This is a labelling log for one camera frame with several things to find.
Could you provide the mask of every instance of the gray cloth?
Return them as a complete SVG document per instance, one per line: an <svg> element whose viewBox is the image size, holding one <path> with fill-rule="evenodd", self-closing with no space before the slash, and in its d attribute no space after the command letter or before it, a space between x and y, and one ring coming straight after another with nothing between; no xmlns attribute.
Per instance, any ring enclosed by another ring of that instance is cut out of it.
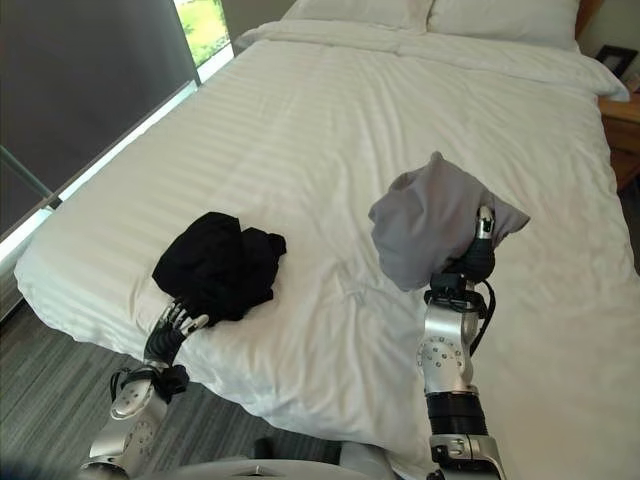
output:
<svg viewBox="0 0 640 480"><path fill-rule="evenodd" d="M482 205L494 212L494 248L529 221L477 178L434 152L425 167L396 178L371 207L371 236L382 271L401 290L426 286L432 274L467 251Z"/></svg>

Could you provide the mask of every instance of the white pillow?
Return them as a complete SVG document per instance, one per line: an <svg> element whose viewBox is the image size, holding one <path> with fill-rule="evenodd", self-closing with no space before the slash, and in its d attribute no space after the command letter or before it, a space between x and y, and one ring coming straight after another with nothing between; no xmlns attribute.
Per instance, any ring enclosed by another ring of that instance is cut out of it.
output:
<svg viewBox="0 0 640 480"><path fill-rule="evenodd" d="M298 0L286 20L341 20L423 33L433 0Z"/></svg>
<svg viewBox="0 0 640 480"><path fill-rule="evenodd" d="M579 0L435 0L427 31L575 50Z"/></svg>

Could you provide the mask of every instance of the black cloth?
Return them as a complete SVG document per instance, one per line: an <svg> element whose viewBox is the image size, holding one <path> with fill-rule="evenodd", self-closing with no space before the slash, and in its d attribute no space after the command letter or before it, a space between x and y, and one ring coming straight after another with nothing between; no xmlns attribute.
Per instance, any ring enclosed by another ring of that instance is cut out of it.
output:
<svg viewBox="0 0 640 480"><path fill-rule="evenodd" d="M241 232L237 218L209 212L187 228L153 271L158 286L182 300L191 316L211 324L240 320L251 307L273 299L271 285L285 239L255 228Z"/></svg>

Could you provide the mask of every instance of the grass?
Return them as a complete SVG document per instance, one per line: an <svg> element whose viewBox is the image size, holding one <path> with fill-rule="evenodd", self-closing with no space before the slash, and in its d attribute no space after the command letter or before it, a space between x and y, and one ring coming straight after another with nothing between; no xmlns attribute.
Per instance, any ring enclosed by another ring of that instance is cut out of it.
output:
<svg viewBox="0 0 640 480"><path fill-rule="evenodd" d="M229 42L220 1L176 2L180 23L196 66L202 65Z"/></svg>

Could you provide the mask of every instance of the striped bedding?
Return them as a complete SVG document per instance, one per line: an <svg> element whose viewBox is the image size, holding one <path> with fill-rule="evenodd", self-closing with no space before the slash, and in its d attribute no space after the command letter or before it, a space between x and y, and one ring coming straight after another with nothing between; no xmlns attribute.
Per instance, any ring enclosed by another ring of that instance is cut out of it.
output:
<svg viewBox="0 0 640 480"><path fill-rule="evenodd" d="M177 361L273 425L379 445L424 478L425 307L380 272L367 212L440 150L532 217L497 251L476 355L510 478L633 478L640 281L595 102L624 98L619 82L575 53L338 22L243 41L36 234L16 277L38 316L140 358L169 300L150 274L176 235L206 211L280 233L275 299Z"/></svg>

